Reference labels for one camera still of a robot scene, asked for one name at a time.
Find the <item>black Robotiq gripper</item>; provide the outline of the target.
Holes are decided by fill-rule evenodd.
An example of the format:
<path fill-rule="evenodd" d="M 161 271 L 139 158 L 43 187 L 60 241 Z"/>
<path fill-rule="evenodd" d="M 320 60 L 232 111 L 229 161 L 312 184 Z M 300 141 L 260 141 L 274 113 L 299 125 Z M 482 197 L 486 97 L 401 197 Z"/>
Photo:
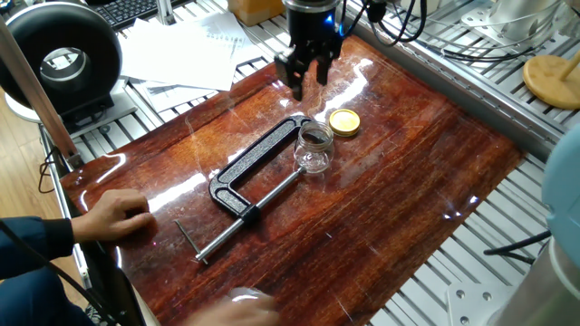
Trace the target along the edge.
<path fill-rule="evenodd" d="M 317 60 L 316 79 L 325 86 L 332 62 L 340 56 L 343 38 L 337 30 L 338 5 L 286 5 L 290 53 L 275 57 L 279 80 L 297 101 L 303 98 L 303 80 L 310 62 Z"/>

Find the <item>person's left hand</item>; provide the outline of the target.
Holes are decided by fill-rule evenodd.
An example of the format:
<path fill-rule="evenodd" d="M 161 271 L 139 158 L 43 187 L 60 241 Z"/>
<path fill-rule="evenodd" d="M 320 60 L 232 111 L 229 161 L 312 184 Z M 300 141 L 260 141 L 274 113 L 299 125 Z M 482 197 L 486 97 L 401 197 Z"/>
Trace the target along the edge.
<path fill-rule="evenodd" d="M 73 218 L 71 225 L 76 243 L 118 242 L 133 235 L 146 239 L 158 232 L 147 198 L 134 189 L 105 191 L 94 207 Z"/>

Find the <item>person's right hand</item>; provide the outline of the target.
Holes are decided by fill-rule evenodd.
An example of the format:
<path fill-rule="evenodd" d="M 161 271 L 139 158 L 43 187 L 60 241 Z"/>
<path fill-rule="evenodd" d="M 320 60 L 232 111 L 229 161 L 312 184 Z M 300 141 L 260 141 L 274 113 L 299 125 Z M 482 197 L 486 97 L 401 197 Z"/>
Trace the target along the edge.
<path fill-rule="evenodd" d="M 267 295 L 226 298 L 195 312 L 184 321 L 187 326 L 276 326 L 280 317 L 275 300 Z"/>

